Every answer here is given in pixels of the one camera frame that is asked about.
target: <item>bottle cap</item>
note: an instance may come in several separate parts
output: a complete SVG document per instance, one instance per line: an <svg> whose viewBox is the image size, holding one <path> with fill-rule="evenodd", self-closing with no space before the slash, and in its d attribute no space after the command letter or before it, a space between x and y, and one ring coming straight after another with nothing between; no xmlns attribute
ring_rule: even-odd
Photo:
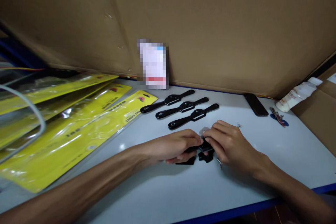
<svg viewBox="0 0 336 224"><path fill-rule="evenodd" d="M322 84L322 82L323 82L322 80L317 79L317 78L315 78L315 77L311 77L308 81L311 82L311 83L313 83L313 84L316 85L316 86Z"/></svg>

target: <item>plastic bottle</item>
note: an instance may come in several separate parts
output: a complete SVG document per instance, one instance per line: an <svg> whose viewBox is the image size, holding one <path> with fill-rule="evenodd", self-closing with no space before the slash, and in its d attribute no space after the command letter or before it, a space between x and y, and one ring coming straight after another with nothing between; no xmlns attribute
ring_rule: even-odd
<svg viewBox="0 0 336 224"><path fill-rule="evenodd" d="M282 112L288 112L299 102L305 100L316 90L316 86L323 81L315 77L311 77L307 82L303 82L299 86L293 88L284 98L278 101L275 105Z"/></svg>

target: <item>black phone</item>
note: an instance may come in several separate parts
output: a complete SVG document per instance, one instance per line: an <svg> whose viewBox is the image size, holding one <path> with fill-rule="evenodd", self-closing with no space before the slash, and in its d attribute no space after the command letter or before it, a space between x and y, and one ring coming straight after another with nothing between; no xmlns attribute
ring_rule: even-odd
<svg viewBox="0 0 336 224"><path fill-rule="evenodd" d="M261 102L258 100L258 98L254 94L245 93L244 97L249 103L251 109L253 110L256 116L259 116L259 117L268 116L267 110L264 108L264 106L261 104Z"/></svg>

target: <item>wire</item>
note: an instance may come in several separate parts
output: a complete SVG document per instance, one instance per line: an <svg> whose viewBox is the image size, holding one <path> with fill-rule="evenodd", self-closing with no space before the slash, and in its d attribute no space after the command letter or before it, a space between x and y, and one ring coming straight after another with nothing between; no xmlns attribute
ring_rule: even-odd
<svg viewBox="0 0 336 224"><path fill-rule="evenodd" d="M28 145L30 145L32 142L34 142L37 138L39 138L43 134L43 132L46 130L47 126L46 126L46 122L45 122L42 114L40 113L39 109L27 97L25 97L20 92L14 90L12 88L9 88L7 86L4 86L4 85L0 85L0 89L5 89L8 92L11 92L14 95L17 95L22 100L24 100L29 105L29 107L32 109L32 111L35 113L36 117L38 118L38 120L40 122L40 130L33 136L33 138L30 139L28 142L26 142L24 145L22 145L19 148L17 148L15 151L13 151L12 153L10 153L9 155L7 155L6 157L4 157L3 159L1 159L0 160L0 164L2 164L3 162L5 162L8 159L10 159L11 157L13 157L15 154L17 154L20 151L22 151L24 148L26 148Z"/></svg>
<svg viewBox="0 0 336 224"><path fill-rule="evenodd" d="M34 68L14 68L14 67L0 67L0 70L25 70L25 71L42 71L44 68L34 69Z"/></svg>
<svg viewBox="0 0 336 224"><path fill-rule="evenodd" d="M265 98L269 98L269 99L274 100L272 97L269 97L269 96L257 96L257 97L265 97Z"/></svg>

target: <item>clear plastic bag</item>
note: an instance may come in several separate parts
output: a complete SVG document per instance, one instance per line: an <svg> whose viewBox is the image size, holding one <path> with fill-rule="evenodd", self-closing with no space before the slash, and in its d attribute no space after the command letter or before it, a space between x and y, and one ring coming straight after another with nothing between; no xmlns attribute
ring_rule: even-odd
<svg viewBox="0 0 336 224"><path fill-rule="evenodd" d="M45 77L20 87L18 90L28 97L34 104L71 93L73 91L93 86L105 81L117 78L116 75L107 74L89 74L81 73L79 75L59 79L55 77ZM27 107L27 103L20 97L9 92L0 94L0 115Z"/></svg>
<svg viewBox="0 0 336 224"><path fill-rule="evenodd" d="M156 100L140 90L108 109L92 98L82 101L49 123L33 144L0 165L1 174L37 193L132 121L141 107Z"/></svg>
<svg viewBox="0 0 336 224"><path fill-rule="evenodd" d="M108 84L110 84L110 82L103 82L41 102L36 106L44 120L47 121ZM39 124L35 113L29 107L0 115L0 149L3 149L8 144L33 130L39 126Z"/></svg>

